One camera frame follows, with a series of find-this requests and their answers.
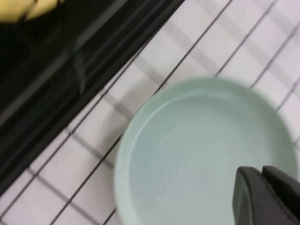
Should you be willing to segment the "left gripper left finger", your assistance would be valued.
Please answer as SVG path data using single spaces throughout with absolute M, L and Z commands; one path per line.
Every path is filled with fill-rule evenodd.
M 283 205 L 262 171 L 248 166 L 240 166 L 236 171 L 232 210 L 237 225 L 300 223 Z

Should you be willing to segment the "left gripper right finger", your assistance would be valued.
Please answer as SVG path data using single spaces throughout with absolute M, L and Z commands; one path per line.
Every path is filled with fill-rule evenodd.
M 283 205 L 300 221 L 300 183 L 274 166 L 264 166 L 262 174 Z

